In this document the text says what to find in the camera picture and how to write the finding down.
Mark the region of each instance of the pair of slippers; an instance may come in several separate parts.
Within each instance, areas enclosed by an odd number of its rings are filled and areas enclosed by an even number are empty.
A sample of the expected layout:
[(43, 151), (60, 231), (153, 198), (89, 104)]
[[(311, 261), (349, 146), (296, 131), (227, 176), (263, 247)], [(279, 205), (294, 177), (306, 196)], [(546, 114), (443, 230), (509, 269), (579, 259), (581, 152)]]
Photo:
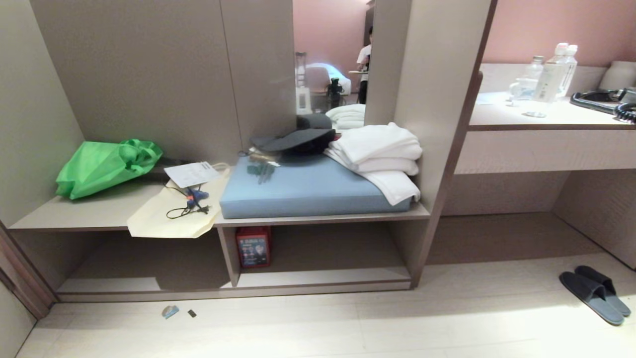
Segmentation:
[(632, 313), (616, 295), (612, 279), (589, 266), (579, 266), (574, 273), (564, 272), (559, 280), (607, 323), (620, 326)]

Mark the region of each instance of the pink wall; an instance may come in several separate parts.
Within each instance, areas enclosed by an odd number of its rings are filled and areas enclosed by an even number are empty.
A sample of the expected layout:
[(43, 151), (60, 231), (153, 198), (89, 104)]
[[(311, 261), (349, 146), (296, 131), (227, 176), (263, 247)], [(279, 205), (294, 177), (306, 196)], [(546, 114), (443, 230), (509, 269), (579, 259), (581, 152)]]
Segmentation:
[(368, 0), (294, 0), (294, 49), (307, 64), (327, 62), (345, 76), (363, 47)]
[(583, 66), (636, 61), (636, 0), (499, 0), (483, 62), (551, 57), (559, 42), (579, 45)]

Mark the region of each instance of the red product box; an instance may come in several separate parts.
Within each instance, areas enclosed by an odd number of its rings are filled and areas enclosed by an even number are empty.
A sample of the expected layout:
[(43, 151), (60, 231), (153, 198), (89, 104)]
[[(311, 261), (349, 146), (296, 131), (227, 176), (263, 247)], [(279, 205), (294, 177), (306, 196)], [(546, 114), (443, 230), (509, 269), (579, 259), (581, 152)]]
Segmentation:
[(272, 227), (239, 227), (236, 238), (242, 267), (259, 268), (271, 264)]

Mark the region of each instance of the green reusable bag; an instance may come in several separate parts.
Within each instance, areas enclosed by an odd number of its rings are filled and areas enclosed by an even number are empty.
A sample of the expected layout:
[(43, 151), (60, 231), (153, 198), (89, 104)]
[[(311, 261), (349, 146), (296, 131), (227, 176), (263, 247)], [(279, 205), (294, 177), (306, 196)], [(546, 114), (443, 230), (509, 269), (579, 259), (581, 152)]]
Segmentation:
[(77, 199), (114, 187), (149, 172), (162, 154), (151, 141), (86, 141), (57, 176), (56, 194)]

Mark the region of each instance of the bottle cap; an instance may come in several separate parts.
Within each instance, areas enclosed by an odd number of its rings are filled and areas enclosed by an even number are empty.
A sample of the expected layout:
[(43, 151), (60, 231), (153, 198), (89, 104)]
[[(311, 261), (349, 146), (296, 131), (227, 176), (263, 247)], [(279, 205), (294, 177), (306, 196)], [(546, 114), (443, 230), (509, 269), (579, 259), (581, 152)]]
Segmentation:
[(579, 50), (579, 47), (577, 45), (570, 45), (567, 47), (567, 51), (565, 51), (565, 54), (569, 56), (573, 56), (574, 54), (576, 54), (578, 50)]
[(565, 55), (565, 51), (567, 51), (567, 42), (559, 43), (555, 48), (555, 55)]

